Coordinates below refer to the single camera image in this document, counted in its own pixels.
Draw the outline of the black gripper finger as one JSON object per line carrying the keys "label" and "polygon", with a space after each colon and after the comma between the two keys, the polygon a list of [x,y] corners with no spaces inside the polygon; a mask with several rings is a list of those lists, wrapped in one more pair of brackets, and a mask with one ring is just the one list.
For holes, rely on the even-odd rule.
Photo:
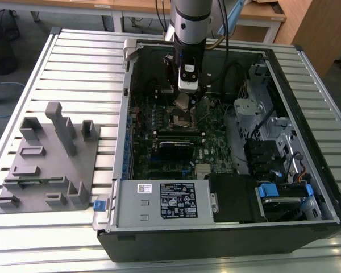
{"label": "black gripper finger", "polygon": [[197,125],[210,112],[210,99],[206,92],[211,88],[211,74],[201,73],[199,75],[199,87],[197,91],[190,96],[190,113],[193,125]]}
{"label": "black gripper finger", "polygon": [[177,71],[173,55],[171,55],[170,53],[166,54],[163,57],[163,63],[165,65],[166,70],[165,74],[167,81],[170,83],[172,87],[175,87],[177,83]]}

